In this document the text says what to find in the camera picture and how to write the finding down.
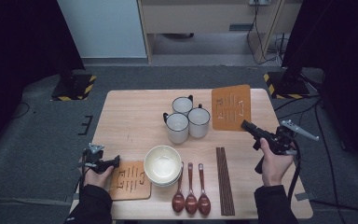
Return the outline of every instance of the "wooden coaster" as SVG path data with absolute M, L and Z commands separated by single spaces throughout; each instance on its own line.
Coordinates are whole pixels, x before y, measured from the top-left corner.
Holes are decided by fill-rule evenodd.
M 143 161 L 121 161 L 113 171 L 109 190 L 113 201 L 147 199 L 151 183 L 144 170 Z
M 212 90 L 212 122 L 215 130 L 243 132 L 241 124 L 244 119 L 251 122 L 249 85 Z

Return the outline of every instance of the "cream bowl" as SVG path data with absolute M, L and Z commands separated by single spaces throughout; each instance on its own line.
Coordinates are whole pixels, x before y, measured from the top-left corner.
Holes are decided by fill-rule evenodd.
M 157 146 L 147 152 L 144 160 L 149 180 L 160 187 L 173 184 L 181 173 L 182 160 L 179 153 L 169 146 Z

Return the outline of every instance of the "chopstick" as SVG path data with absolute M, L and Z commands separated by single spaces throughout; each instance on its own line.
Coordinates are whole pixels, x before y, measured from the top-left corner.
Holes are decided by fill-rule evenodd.
M 227 158 L 224 147 L 216 148 L 217 173 L 219 178 L 220 209 L 222 216 L 235 216 L 234 201 L 229 181 Z

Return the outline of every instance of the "wall outlet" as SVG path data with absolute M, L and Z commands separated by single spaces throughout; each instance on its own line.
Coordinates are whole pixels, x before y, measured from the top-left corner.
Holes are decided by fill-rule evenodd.
M 260 6 L 267 6 L 271 5 L 271 1 L 272 0 L 249 0 L 249 5 L 255 6 L 256 2 L 258 2 L 257 4 Z

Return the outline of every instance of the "white wall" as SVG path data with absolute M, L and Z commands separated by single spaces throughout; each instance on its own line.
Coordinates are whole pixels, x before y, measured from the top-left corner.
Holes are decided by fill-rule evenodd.
M 82 58 L 146 58 L 136 0 L 58 0 Z

